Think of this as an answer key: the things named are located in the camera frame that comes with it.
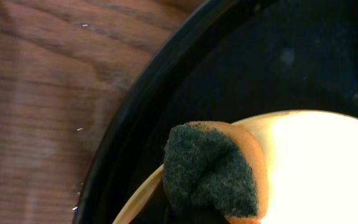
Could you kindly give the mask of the green and yellow sponge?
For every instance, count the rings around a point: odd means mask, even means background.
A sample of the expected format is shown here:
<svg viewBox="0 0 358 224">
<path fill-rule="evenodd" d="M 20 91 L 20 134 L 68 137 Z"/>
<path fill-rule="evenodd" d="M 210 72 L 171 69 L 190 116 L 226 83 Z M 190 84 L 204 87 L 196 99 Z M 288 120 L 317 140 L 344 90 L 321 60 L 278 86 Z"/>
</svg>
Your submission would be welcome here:
<svg viewBox="0 0 358 224">
<path fill-rule="evenodd" d="M 193 121 L 170 130 L 163 189 L 174 214 L 212 208 L 229 223 L 259 223 L 267 214 L 264 152 L 241 126 Z"/>
</svg>

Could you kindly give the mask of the yellow plate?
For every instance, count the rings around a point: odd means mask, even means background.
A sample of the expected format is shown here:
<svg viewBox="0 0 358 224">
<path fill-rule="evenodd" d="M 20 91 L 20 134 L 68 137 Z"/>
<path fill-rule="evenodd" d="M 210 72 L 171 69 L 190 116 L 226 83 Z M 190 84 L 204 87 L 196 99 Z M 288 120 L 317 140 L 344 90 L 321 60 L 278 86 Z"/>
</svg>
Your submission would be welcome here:
<svg viewBox="0 0 358 224">
<path fill-rule="evenodd" d="M 232 123 L 258 140 L 269 183 L 259 223 L 358 223 L 358 119 L 325 111 L 281 111 Z M 212 208 L 174 214 L 163 164 L 123 206 L 115 223 L 229 223 Z"/>
</svg>

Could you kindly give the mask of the round black tray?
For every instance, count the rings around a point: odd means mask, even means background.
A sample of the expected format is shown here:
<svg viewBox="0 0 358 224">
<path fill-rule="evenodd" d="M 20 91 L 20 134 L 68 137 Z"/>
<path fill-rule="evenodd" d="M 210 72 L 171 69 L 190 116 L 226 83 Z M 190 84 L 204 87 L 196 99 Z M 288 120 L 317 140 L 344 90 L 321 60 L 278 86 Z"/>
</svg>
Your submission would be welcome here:
<svg viewBox="0 0 358 224">
<path fill-rule="evenodd" d="M 358 118 L 358 1 L 206 1 L 113 117 L 75 223 L 111 223 L 162 163 L 173 126 L 296 109 Z"/>
</svg>

